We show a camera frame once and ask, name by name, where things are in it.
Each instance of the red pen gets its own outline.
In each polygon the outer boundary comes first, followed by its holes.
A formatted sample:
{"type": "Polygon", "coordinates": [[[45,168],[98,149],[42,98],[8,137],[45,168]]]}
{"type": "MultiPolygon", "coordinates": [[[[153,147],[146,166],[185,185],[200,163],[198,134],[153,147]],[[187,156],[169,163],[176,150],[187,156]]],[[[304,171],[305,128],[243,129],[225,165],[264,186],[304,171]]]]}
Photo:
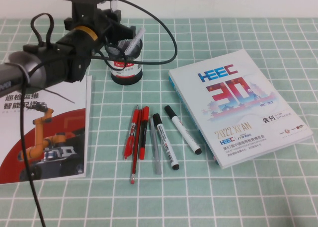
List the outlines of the red pen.
{"type": "Polygon", "coordinates": [[[148,125],[148,117],[149,117],[149,107],[146,106],[143,108],[143,117],[142,117],[142,130],[141,130],[141,144],[139,150],[139,159],[145,159],[145,152],[146,152],[146,133],[147,133],[147,125],[148,125]]]}
{"type": "Polygon", "coordinates": [[[138,114],[139,114],[139,106],[137,105],[135,111],[134,111],[134,115],[133,115],[133,120],[131,123],[131,128],[130,128],[130,134],[127,140],[127,144],[126,144],[126,149],[125,149],[125,153],[124,153],[124,159],[126,160],[127,157],[129,157],[131,154],[133,154],[133,147],[134,147],[134,141],[135,141],[135,131],[136,131],[136,125],[138,122],[138,114]]]}
{"type": "Polygon", "coordinates": [[[142,118],[142,110],[138,110],[138,122],[137,122],[137,129],[136,129],[136,137],[135,137],[135,144],[134,144],[134,162],[133,162],[133,170],[131,173],[131,184],[135,184],[135,174],[137,168],[137,158],[138,158],[138,143],[139,143],[139,134],[140,134],[140,124],[142,118]]]}

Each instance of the black wire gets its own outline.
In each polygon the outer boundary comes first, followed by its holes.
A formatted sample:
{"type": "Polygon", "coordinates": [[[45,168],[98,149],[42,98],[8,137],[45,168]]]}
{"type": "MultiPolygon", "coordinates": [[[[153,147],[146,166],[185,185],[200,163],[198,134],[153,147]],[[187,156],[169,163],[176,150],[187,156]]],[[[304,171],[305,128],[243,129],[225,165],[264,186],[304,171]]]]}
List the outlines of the black wire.
{"type": "MultiPolygon", "coordinates": [[[[154,16],[153,14],[151,14],[150,12],[148,12],[147,10],[143,9],[142,7],[132,3],[132,2],[129,2],[127,0],[118,0],[118,1],[121,1],[121,2],[124,2],[126,4],[129,4],[141,11],[143,11],[144,13],[146,13],[147,15],[149,15],[150,17],[152,17],[154,20],[156,20],[165,30],[166,32],[168,33],[168,35],[170,36],[172,42],[173,42],[173,45],[174,45],[174,55],[169,59],[169,60],[166,60],[166,61],[163,61],[163,62],[139,62],[139,61],[129,61],[130,63],[133,63],[133,64],[140,64],[140,65],[164,65],[164,64],[168,64],[170,62],[172,62],[176,56],[177,56],[177,53],[178,53],[178,48],[177,48],[177,43],[175,41],[175,38],[173,37],[172,33],[170,32],[170,30],[167,28],[167,26],[160,20],[158,19],[156,16],[154,16]]],[[[46,35],[46,43],[47,43],[47,47],[48,48],[51,48],[52,47],[52,44],[51,44],[51,35],[52,35],[52,32],[53,32],[53,28],[54,28],[54,20],[53,20],[53,17],[48,14],[48,13],[42,13],[42,14],[39,14],[37,15],[36,17],[34,17],[32,20],[31,20],[31,29],[33,30],[33,32],[35,33],[37,39],[38,39],[38,42],[39,42],[39,46],[43,46],[44,43],[43,43],[43,40],[42,40],[42,37],[41,35],[39,34],[39,32],[35,29],[34,27],[34,22],[37,18],[39,18],[40,16],[42,15],[47,15],[50,19],[50,27],[49,27],[49,30],[47,32],[47,35],[46,35]]],[[[76,58],[76,57],[79,57],[79,58],[84,58],[84,59],[96,59],[96,60],[104,60],[106,62],[108,61],[114,61],[114,62],[122,62],[122,60],[118,60],[118,59],[112,59],[112,58],[107,58],[103,55],[102,52],[99,53],[101,55],[101,57],[98,57],[98,56],[77,56],[77,55],[67,55],[67,56],[60,56],[60,57],[56,57],[56,58],[52,58],[52,59],[49,59],[49,60],[46,60],[46,61],[43,61],[41,62],[40,64],[36,65],[32,70],[31,72],[29,73],[29,76],[32,76],[39,68],[41,68],[42,66],[45,66],[47,64],[50,64],[50,63],[53,63],[53,62],[56,62],[56,61],[61,61],[61,60],[67,60],[67,59],[72,59],[72,58],[76,58]]],[[[126,67],[127,65],[127,58],[125,56],[125,54],[123,55],[124,56],[124,61],[125,61],[125,66],[124,68],[126,67]]],[[[29,163],[28,163],[28,160],[27,160],[27,155],[26,155],[26,147],[25,147],[25,139],[24,139],[24,96],[25,96],[25,93],[26,93],[26,82],[23,84],[22,86],[22,92],[21,92],[21,102],[20,102],[20,135],[21,135],[21,146],[22,146],[22,152],[23,152],[23,157],[24,157],[24,164],[25,164],[25,170],[26,170],[26,173],[27,173],[27,176],[28,176],[28,179],[29,179],[29,182],[30,182],[30,186],[31,186],[31,190],[32,190],[32,194],[33,194],[33,197],[34,197],[34,201],[35,201],[35,204],[36,204],[36,207],[37,207],[37,210],[38,210],[38,213],[39,213],[39,217],[40,217],[40,220],[41,220],[41,224],[43,227],[45,227],[45,222],[44,222],[44,217],[43,217],[43,214],[42,214],[42,210],[41,210],[41,207],[40,207],[40,204],[39,204],[39,200],[37,198],[37,194],[36,194],[36,191],[35,191],[35,187],[34,187],[34,184],[33,184],[33,180],[32,180],[32,176],[31,176],[31,172],[30,172],[30,167],[29,167],[29,163]]]]}
{"type": "Polygon", "coordinates": [[[42,210],[41,210],[41,207],[40,207],[40,203],[39,203],[38,197],[36,195],[35,187],[34,187],[33,180],[32,180],[32,175],[31,175],[31,172],[30,172],[29,162],[28,162],[28,158],[27,158],[27,155],[26,155],[26,147],[25,147],[25,139],[24,139],[24,107],[23,107],[24,106],[24,96],[25,96],[25,93],[26,93],[26,86],[27,86],[27,83],[24,81],[24,83],[22,85],[21,101],[20,101],[20,136],[21,136],[21,146],[22,146],[23,159],[24,159],[24,164],[25,164],[25,171],[26,171],[26,174],[27,174],[29,182],[30,182],[30,186],[31,186],[34,202],[35,202],[36,208],[37,208],[38,213],[39,213],[41,224],[42,224],[43,227],[45,227],[44,217],[43,217],[43,214],[42,214],[42,210]]]}
{"type": "MultiPolygon", "coordinates": [[[[114,70],[114,71],[117,71],[117,72],[123,71],[123,70],[126,68],[126,66],[127,66],[127,57],[126,57],[126,55],[125,55],[125,52],[123,51],[123,49],[121,49],[121,48],[118,47],[118,46],[114,46],[114,45],[111,45],[111,44],[107,44],[107,46],[108,46],[108,47],[116,48],[116,49],[119,51],[119,53],[123,56],[123,59],[124,59],[124,68],[122,68],[122,69],[114,68],[113,66],[110,65],[110,63],[109,63],[108,61],[104,60],[105,63],[106,63],[112,70],[114,70]]],[[[97,51],[96,53],[100,54],[100,56],[101,56],[102,58],[106,58],[105,55],[104,55],[101,51],[97,51]]]]}
{"type": "Polygon", "coordinates": [[[74,101],[71,101],[70,99],[67,99],[66,97],[64,97],[64,96],[62,96],[62,95],[60,95],[60,94],[58,94],[58,93],[56,93],[56,92],[53,92],[53,91],[51,91],[51,90],[44,89],[44,88],[37,87],[37,86],[31,86],[31,88],[36,88],[36,89],[39,89],[40,91],[41,91],[41,90],[44,90],[44,91],[46,91],[46,92],[48,92],[48,93],[51,93],[51,94],[57,95],[57,96],[59,96],[59,97],[63,98],[64,100],[67,100],[67,101],[68,101],[68,102],[70,102],[70,103],[75,104],[75,102],[74,102],[74,101]]]}
{"type": "MultiPolygon", "coordinates": [[[[168,33],[168,35],[170,36],[172,42],[173,42],[173,45],[174,45],[174,55],[173,57],[171,57],[169,60],[166,60],[166,61],[163,61],[163,62],[142,62],[142,61],[129,61],[129,63],[132,63],[132,64],[140,64],[140,65],[164,65],[164,64],[168,64],[170,62],[172,62],[177,54],[178,54],[178,47],[177,47],[177,43],[175,41],[175,38],[173,37],[173,34],[170,32],[170,30],[167,28],[167,26],[159,19],[157,18],[156,16],[154,16],[152,13],[148,12],[147,10],[143,9],[142,7],[139,7],[138,5],[132,3],[132,2],[129,2],[127,0],[118,0],[118,1],[121,1],[121,2],[124,2],[124,3],[127,3],[139,10],[141,10],[142,12],[146,13],[147,15],[149,15],[150,17],[152,17],[154,20],[156,20],[165,30],[166,32],[168,33]]],[[[53,58],[53,59],[50,59],[50,60],[46,60],[40,64],[38,64],[37,66],[35,66],[32,71],[29,73],[30,76],[32,76],[39,68],[41,68],[42,66],[44,65],[47,65],[49,63],[52,63],[52,62],[55,62],[55,61],[60,61],[60,60],[67,60],[67,59],[73,59],[73,58],[76,58],[76,57],[79,57],[79,58],[84,58],[84,59],[95,59],[95,60],[104,60],[104,61],[113,61],[113,62],[122,62],[122,60],[118,60],[118,59],[112,59],[112,58],[109,58],[109,57],[99,57],[99,56],[77,56],[77,55],[65,55],[65,56],[62,56],[62,57],[57,57],[57,58],[53,58]]]]}
{"type": "Polygon", "coordinates": [[[173,42],[173,45],[174,45],[174,55],[169,60],[166,60],[166,61],[163,61],[163,62],[135,62],[135,61],[132,61],[131,63],[133,63],[133,64],[141,64],[141,65],[164,65],[164,64],[172,62],[177,57],[178,46],[177,46],[177,43],[176,43],[176,41],[175,41],[175,39],[173,37],[173,34],[170,32],[170,30],[167,28],[167,26],[159,18],[157,18],[156,16],[154,16],[152,13],[148,12],[147,10],[143,9],[142,7],[136,5],[136,4],[132,3],[132,2],[129,2],[127,0],[118,0],[118,1],[124,2],[124,3],[126,3],[126,4],[128,4],[128,5],[132,6],[132,7],[135,7],[137,9],[139,9],[140,11],[146,13],[150,17],[152,17],[154,20],[156,20],[166,30],[166,32],[170,36],[170,38],[171,38],[171,40],[173,42]]]}
{"type": "Polygon", "coordinates": [[[50,19],[50,27],[49,27],[48,32],[46,34],[46,45],[47,45],[47,48],[51,48],[52,47],[51,36],[52,36],[53,29],[54,29],[54,19],[49,13],[41,13],[41,14],[35,16],[34,18],[32,18],[31,29],[34,32],[36,38],[38,39],[38,42],[39,42],[38,46],[42,47],[44,45],[44,42],[43,42],[42,37],[41,37],[40,33],[38,32],[38,30],[36,30],[36,28],[34,27],[34,23],[35,23],[35,20],[37,20],[39,17],[41,17],[43,15],[47,15],[50,19]]]}

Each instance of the black marker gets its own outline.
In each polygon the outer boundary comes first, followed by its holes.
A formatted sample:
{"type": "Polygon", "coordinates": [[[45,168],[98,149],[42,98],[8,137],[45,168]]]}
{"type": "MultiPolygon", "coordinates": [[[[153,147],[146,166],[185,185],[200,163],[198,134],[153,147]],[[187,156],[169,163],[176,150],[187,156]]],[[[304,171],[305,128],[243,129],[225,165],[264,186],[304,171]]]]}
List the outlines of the black marker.
{"type": "Polygon", "coordinates": [[[153,119],[154,119],[154,123],[155,126],[157,127],[161,140],[163,142],[163,146],[164,149],[166,151],[166,153],[168,154],[169,160],[170,160],[170,164],[173,170],[178,170],[179,169],[179,163],[177,158],[175,157],[175,154],[173,152],[171,143],[167,137],[167,133],[164,130],[164,126],[162,124],[161,118],[159,114],[154,114],[153,115],[153,119]]]}

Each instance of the robotic arm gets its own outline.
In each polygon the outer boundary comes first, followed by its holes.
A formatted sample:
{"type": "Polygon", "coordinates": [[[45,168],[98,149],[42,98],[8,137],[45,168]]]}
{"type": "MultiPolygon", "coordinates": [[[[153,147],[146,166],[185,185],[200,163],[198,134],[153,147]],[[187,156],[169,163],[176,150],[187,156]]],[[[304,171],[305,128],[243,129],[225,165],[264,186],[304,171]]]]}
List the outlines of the robotic arm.
{"type": "Polygon", "coordinates": [[[90,57],[106,44],[117,44],[124,39],[133,39],[136,28],[120,24],[121,11],[100,10],[99,3],[111,0],[67,0],[72,2],[72,18],[64,21],[69,31],[55,44],[50,42],[54,21],[51,21],[46,42],[31,22],[31,28],[38,37],[38,45],[24,45],[23,51],[9,55],[8,62],[0,65],[0,97],[21,90],[27,79],[26,93],[34,93],[42,88],[62,81],[75,82],[83,79],[90,64],[90,57]]]}

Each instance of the red label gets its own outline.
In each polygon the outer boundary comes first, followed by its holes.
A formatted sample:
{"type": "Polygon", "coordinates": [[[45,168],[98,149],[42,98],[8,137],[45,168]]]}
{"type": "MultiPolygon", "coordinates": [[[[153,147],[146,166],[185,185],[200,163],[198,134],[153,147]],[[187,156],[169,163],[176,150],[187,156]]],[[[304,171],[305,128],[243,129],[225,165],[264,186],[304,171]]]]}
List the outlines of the red label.
{"type": "MultiPolygon", "coordinates": [[[[114,65],[116,67],[124,67],[125,66],[125,63],[124,62],[114,62],[114,65]]],[[[132,63],[127,63],[127,66],[126,67],[132,67],[134,64],[132,63]]]]}

